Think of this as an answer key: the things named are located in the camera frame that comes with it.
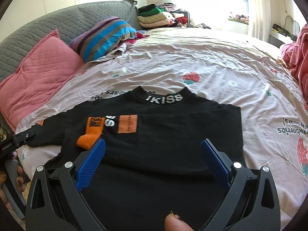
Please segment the left hand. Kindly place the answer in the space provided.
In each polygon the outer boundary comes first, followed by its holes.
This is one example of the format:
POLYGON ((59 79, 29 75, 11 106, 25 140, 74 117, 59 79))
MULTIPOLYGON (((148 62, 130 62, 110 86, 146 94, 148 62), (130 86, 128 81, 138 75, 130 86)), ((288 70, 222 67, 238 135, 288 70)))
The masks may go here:
POLYGON ((1 159, 1 199, 8 210, 14 210, 19 217, 24 218, 26 201, 22 194, 24 192, 22 174, 23 169, 19 166, 16 151, 1 159))

